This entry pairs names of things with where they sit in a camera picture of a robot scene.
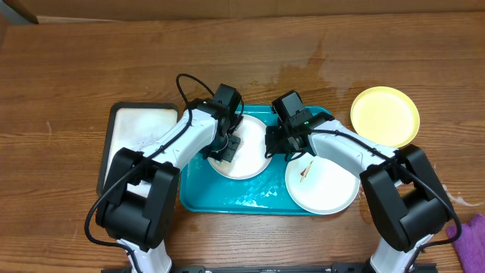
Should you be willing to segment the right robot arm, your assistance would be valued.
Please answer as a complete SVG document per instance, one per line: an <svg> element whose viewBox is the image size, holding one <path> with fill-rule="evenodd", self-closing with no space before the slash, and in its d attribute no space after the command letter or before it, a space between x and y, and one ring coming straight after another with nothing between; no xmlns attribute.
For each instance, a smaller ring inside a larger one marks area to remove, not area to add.
<svg viewBox="0 0 485 273"><path fill-rule="evenodd" d="M423 150L376 144L348 130L332 115L299 112L266 130L267 157L309 153L330 160L361 181L381 242L369 272L416 272L415 261L448 221L458 222Z"/></svg>

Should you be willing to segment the green and yellow sponge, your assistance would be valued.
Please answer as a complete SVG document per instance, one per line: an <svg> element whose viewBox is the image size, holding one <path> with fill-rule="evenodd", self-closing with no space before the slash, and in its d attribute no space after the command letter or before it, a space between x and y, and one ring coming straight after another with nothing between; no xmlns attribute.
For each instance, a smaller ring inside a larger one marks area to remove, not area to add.
<svg viewBox="0 0 485 273"><path fill-rule="evenodd" d="M219 168L228 168L234 159L234 156L236 154L237 148L230 148L227 147L225 148L221 153L220 153L220 161L218 162L218 167Z"/></svg>

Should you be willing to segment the yellow-green round plate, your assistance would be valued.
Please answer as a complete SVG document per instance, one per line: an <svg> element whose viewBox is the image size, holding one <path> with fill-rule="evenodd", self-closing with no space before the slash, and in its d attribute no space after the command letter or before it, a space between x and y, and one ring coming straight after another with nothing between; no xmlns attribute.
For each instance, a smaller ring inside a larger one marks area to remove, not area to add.
<svg viewBox="0 0 485 273"><path fill-rule="evenodd" d="M415 103L388 86L371 87L357 95L350 118L360 136L396 148L408 145L417 136L421 122Z"/></svg>

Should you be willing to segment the white plate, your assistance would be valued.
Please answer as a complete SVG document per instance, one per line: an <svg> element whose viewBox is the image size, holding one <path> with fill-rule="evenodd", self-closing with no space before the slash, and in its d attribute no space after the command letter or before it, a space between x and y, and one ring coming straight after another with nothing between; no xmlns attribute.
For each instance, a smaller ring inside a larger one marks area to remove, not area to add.
<svg viewBox="0 0 485 273"><path fill-rule="evenodd" d="M292 200L316 215L332 215L347 209L360 187L360 180L349 171L308 153L292 157L286 166L285 183Z"/></svg>
<svg viewBox="0 0 485 273"><path fill-rule="evenodd" d="M232 162L216 161L209 158L209 164L217 173L233 180L244 180L260 174L270 163L265 158L264 142L266 125L259 119L243 115L234 136L241 142L235 152Z"/></svg>

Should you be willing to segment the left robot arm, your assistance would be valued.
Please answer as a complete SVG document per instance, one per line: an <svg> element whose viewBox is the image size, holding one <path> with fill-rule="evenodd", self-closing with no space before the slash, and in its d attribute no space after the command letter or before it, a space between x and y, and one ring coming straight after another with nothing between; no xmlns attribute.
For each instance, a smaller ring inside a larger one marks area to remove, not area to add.
<svg viewBox="0 0 485 273"><path fill-rule="evenodd" d="M163 103L118 102L108 121L102 169L97 191L99 199L90 209L91 221L114 238L110 245L124 249L133 272L169 272L172 261L164 238L174 216L174 204L181 170L199 152L231 161L239 144L233 131L243 119L244 102L236 99L196 99L189 102L183 117L160 140L150 155L126 147L115 149L121 112L132 110L175 110Z"/></svg>

